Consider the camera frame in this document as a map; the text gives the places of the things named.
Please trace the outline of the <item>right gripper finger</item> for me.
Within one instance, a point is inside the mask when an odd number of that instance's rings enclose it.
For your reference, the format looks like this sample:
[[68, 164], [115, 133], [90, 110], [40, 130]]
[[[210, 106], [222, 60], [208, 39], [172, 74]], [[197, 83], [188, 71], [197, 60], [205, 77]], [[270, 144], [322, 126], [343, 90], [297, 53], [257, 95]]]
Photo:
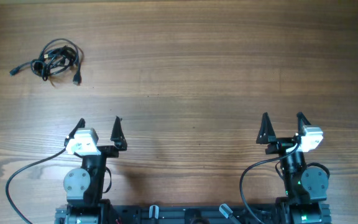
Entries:
[[303, 134], [303, 126], [310, 126], [311, 123], [307, 120], [306, 116], [300, 111], [296, 114], [297, 125], [298, 125], [298, 134]]
[[257, 135], [256, 143], [257, 144], [270, 144], [276, 141], [276, 135], [273, 130], [269, 114], [265, 112], [262, 115], [261, 126], [259, 133]]

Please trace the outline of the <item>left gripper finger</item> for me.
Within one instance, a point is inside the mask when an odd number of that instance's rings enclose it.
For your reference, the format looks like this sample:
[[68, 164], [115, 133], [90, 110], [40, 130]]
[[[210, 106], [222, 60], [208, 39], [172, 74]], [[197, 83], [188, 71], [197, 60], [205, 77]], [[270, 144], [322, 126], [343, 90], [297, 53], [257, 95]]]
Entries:
[[117, 148], [118, 151], [126, 151], [127, 141], [122, 131], [121, 121], [122, 119], [116, 116], [110, 140], [114, 143], [114, 146]]
[[64, 146], [67, 146], [69, 141], [74, 138], [75, 133], [78, 129], [85, 127], [85, 120], [81, 118], [79, 122], [76, 124], [76, 126], [73, 128], [73, 130], [66, 136]]

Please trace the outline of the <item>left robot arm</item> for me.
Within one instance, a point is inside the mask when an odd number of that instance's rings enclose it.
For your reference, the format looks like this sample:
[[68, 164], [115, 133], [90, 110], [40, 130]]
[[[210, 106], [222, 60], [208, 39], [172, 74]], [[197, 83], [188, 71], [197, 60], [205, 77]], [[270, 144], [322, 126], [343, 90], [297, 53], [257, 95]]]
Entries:
[[116, 117], [111, 132], [109, 146], [99, 146], [99, 137], [93, 128], [85, 127], [81, 118], [74, 129], [66, 136], [67, 153], [82, 159], [81, 167], [72, 169], [63, 180], [67, 193], [67, 204], [56, 209], [55, 223], [59, 224], [107, 224], [121, 223], [121, 217], [103, 199], [112, 183], [104, 188], [105, 173], [111, 174], [106, 166], [108, 158], [117, 158], [127, 149], [127, 141], [121, 127], [122, 119]]

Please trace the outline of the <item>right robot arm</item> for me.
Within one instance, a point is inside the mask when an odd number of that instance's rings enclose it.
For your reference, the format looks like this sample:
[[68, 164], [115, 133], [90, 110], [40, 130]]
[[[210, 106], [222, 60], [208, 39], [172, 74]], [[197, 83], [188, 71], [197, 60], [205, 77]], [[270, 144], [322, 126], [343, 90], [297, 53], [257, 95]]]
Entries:
[[275, 211], [271, 217], [273, 223], [331, 223], [327, 199], [329, 170], [317, 162], [306, 163], [305, 153], [316, 149], [323, 140], [323, 131], [313, 126], [299, 112], [298, 132], [290, 138], [278, 138], [273, 130], [269, 115], [262, 115], [257, 144], [266, 144], [266, 154], [278, 154], [285, 197], [275, 201]]

